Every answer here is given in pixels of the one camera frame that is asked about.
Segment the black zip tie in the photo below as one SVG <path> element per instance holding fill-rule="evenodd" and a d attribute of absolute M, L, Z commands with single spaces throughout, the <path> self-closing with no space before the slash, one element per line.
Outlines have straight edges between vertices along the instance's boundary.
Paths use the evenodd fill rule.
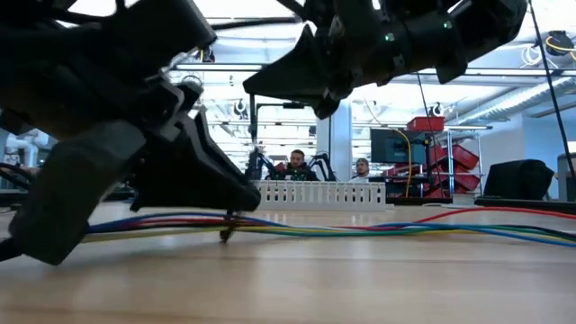
<path fill-rule="evenodd" d="M 219 235 L 220 242 L 226 244 L 239 224 L 239 214 L 236 211 L 228 210 L 223 217 L 223 221 L 225 223 L 225 229 L 221 230 Z"/>

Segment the metal shelf rack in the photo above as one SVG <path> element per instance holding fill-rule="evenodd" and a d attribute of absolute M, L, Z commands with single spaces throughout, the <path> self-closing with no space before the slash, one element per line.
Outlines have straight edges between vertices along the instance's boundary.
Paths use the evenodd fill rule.
<path fill-rule="evenodd" d="M 433 159 L 435 160 L 433 172 L 436 180 L 435 187 L 449 189 L 450 194 L 453 197 L 454 194 L 456 194 L 456 175 L 478 176 L 480 178 L 480 184 L 477 189 L 473 192 L 467 192 L 464 194 L 482 193 L 482 181 L 486 174 L 482 167 L 480 135 L 482 131 L 488 131 L 490 129 L 491 126 L 446 126 L 444 132 L 433 137 Z M 467 170 L 462 166 L 459 166 L 452 157 L 453 145 L 461 145 L 476 154 L 480 158 L 476 168 Z"/>

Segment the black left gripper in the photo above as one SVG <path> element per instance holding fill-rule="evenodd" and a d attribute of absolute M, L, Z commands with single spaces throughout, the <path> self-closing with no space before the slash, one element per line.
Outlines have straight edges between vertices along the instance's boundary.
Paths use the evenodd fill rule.
<path fill-rule="evenodd" d="M 187 205 L 198 162 L 198 140 L 188 113 L 202 93 L 194 83 L 177 87 L 174 116 L 159 128 L 122 119 L 100 121 L 50 152 L 9 225 L 8 256 L 61 264 L 88 234 L 96 206 L 126 181 L 136 197 L 130 209 L 194 207 L 252 212 L 257 205 Z"/>

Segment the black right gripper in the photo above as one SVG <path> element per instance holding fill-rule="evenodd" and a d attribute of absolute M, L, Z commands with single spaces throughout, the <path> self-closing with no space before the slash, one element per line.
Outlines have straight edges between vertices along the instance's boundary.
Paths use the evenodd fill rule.
<path fill-rule="evenodd" d="M 383 13 L 372 0 L 327 1 L 314 21 L 319 45 L 305 25 L 292 50 L 243 82 L 248 94 L 317 103 L 314 111 L 323 120 L 355 87 L 375 81 L 366 65 L 384 41 Z"/>

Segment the person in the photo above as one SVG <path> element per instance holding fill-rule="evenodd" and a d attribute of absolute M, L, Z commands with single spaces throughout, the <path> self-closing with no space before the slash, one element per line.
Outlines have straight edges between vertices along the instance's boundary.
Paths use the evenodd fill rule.
<path fill-rule="evenodd" d="M 370 175 L 369 162 L 366 158 L 359 158 L 355 163 L 355 174 L 350 181 L 352 183 L 368 183 Z"/>
<path fill-rule="evenodd" d="M 289 162 L 279 163 L 274 171 L 267 176 L 268 180 L 286 181 L 319 181 L 316 173 L 308 168 L 305 162 L 305 154 L 299 149 L 291 152 Z"/>

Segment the black monitor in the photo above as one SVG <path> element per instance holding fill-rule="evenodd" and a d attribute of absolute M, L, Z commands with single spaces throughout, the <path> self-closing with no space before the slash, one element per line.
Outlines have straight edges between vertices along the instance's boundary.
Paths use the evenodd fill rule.
<path fill-rule="evenodd" d="M 370 129 L 370 159 L 373 163 L 407 164 L 411 151 L 411 163 L 422 165 L 426 161 L 426 140 L 425 134 L 418 131 Z"/>

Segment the black aluminium rig frame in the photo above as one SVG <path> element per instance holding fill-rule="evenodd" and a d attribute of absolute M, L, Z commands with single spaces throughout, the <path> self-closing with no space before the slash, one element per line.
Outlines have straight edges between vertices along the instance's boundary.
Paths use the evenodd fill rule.
<path fill-rule="evenodd" d="M 386 197 L 387 203 L 392 203 L 394 207 L 398 206 L 444 206 L 446 208 L 472 208 L 475 206 L 483 207 L 510 207 L 531 210 L 541 210 L 549 212 L 561 212 L 576 215 L 576 202 L 548 202 L 538 200 L 515 200 L 494 197 L 478 197 L 474 199 L 461 197 L 459 202 L 452 198 L 430 199 L 421 197 Z"/>

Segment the black monitor stand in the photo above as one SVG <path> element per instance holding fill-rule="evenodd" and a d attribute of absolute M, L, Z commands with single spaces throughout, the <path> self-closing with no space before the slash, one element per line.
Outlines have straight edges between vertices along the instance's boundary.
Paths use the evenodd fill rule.
<path fill-rule="evenodd" d="M 433 135 L 431 133 L 425 134 L 424 148 L 425 148 L 425 163 L 423 168 L 426 172 L 426 181 L 422 184 L 422 196 L 426 197 L 430 190 L 435 188 L 435 176 L 433 172 L 434 162 L 434 144 Z"/>

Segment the white slotted cable duct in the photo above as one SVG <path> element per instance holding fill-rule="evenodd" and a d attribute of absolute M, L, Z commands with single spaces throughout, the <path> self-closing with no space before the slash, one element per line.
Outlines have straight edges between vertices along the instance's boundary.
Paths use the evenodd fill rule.
<path fill-rule="evenodd" d="M 262 211 L 383 212 L 394 208 L 386 202 L 383 183 L 260 180 L 255 185 Z"/>

